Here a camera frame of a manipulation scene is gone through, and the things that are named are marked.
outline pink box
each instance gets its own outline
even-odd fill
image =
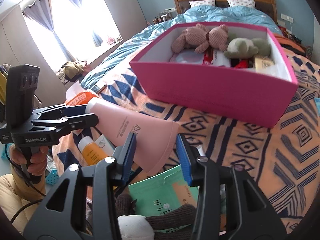
[[[187,106],[272,128],[289,105],[298,82],[279,42],[268,28],[232,23],[203,22],[209,28],[225,24],[243,38],[265,38],[277,76],[243,69],[169,62],[171,44],[182,30],[196,23],[176,24],[147,45],[130,62],[151,99]]]

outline red stuffed toy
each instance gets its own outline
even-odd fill
[[[249,60],[247,59],[241,60],[238,65],[235,65],[235,68],[248,68],[248,67],[249,67]]]

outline human hand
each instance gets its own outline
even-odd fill
[[[41,176],[47,167],[47,153],[48,147],[41,146],[40,151],[32,155],[30,162],[32,163],[28,167],[28,172],[34,176]],[[23,154],[12,144],[9,147],[10,158],[18,165],[27,164],[26,158]]]

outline wall switch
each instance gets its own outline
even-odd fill
[[[281,14],[281,19],[284,19],[284,20],[286,20],[286,21],[288,21],[288,22],[293,23],[293,18],[292,18],[292,17],[289,17],[289,16],[287,16],[287,15],[285,15],[285,14]]]
[[[175,7],[164,9],[165,12],[176,12],[177,9]]]
[[[285,22],[278,20],[278,25],[285,28]]]

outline orange package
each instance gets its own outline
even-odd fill
[[[85,105],[89,102],[91,98],[98,98],[99,96],[90,89],[87,89],[84,92],[77,94],[69,102],[66,102],[67,106],[78,106]]]

